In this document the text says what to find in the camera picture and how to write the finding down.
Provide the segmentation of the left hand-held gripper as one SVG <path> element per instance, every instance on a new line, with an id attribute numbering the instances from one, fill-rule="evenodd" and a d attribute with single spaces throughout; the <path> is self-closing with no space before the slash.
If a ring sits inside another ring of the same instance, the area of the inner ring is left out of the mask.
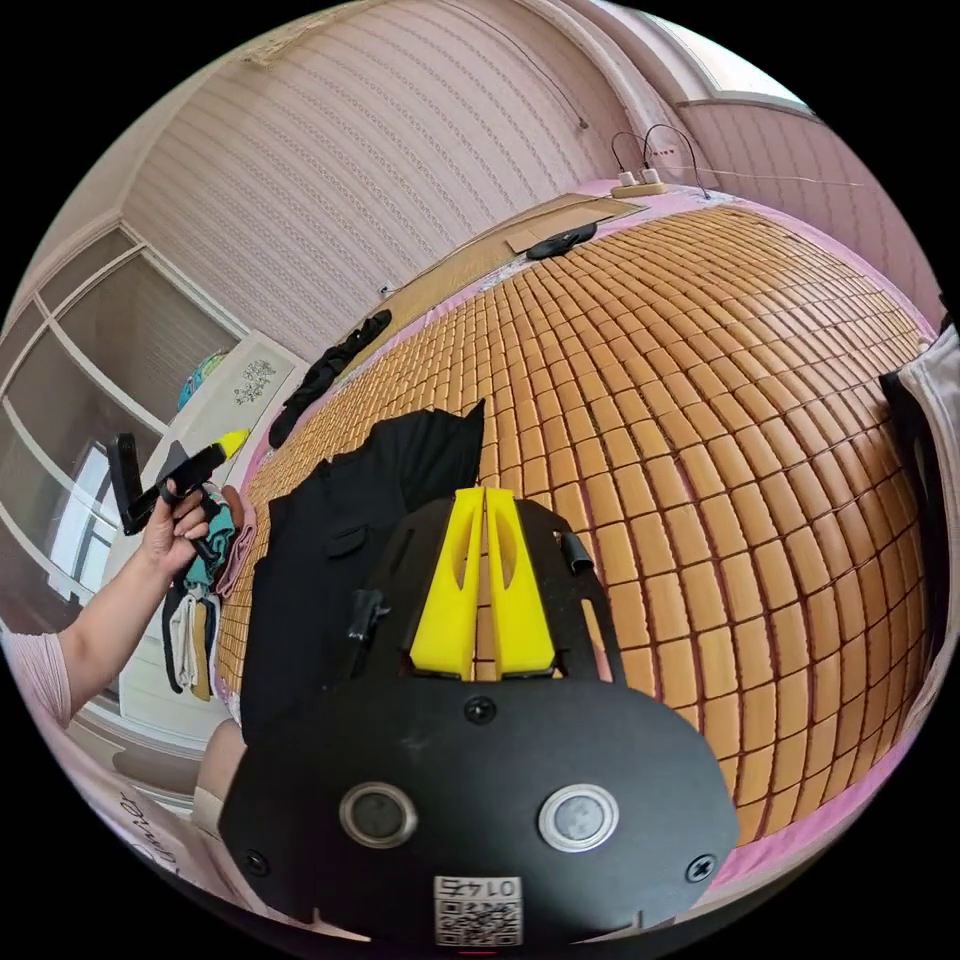
<path id="1" fill-rule="evenodd" d="M 158 499 L 173 507 L 193 491 L 201 489 L 214 471 L 243 448 L 249 429 L 224 433 L 213 444 L 182 460 L 148 488 L 141 472 L 134 439 L 123 440 L 123 534 L 132 537 L 144 530 Z"/>

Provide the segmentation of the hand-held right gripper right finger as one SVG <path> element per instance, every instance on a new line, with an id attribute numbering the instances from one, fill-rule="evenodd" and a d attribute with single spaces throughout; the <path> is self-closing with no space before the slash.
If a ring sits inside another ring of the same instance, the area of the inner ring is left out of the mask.
<path id="1" fill-rule="evenodd" d="M 494 663 L 498 676 L 550 676 L 555 648 L 517 501 L 485 492 Z"/>

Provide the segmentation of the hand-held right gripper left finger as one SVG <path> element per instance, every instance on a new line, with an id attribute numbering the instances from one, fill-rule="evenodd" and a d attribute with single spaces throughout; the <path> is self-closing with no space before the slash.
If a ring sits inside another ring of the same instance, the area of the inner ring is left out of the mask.
<path id="1" fill-rule="evenodd" d="M 470 675 L 476 641 L 484 491 L 456 492 L 409 657 L 421 674 Z"/>

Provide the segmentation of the person's left hand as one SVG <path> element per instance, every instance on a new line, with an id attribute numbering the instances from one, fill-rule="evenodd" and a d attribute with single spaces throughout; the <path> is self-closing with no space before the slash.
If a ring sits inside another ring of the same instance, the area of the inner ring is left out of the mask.
<path id="1" fill-rule="evenodd" d="M 245 507 L 232 486 L 211 483 L 180 497 L 169 484 L 158 498 L 142 548 L 170 581 L 210 590 L 245 523 Z"/>

